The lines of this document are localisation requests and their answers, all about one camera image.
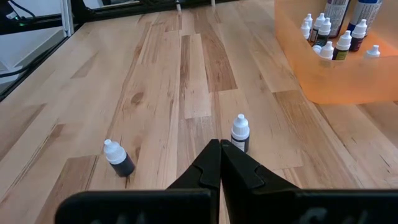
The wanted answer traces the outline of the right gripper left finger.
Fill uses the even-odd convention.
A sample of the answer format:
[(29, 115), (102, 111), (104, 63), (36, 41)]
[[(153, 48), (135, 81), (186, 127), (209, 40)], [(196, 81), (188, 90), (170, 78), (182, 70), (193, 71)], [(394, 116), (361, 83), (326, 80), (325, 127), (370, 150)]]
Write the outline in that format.
[(56, 223), (217, 223), (221, 145), (212, 139), (165, 190), (86, 191), (65, 199)]

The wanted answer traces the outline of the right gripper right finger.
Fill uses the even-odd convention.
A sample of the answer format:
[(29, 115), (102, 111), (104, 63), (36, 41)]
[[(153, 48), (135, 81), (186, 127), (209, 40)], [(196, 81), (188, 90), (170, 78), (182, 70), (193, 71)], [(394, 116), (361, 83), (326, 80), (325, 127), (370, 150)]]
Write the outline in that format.
[(228, 140), (221, 147), (231, 223), (397, 223), (396, 190), (301, 189)]

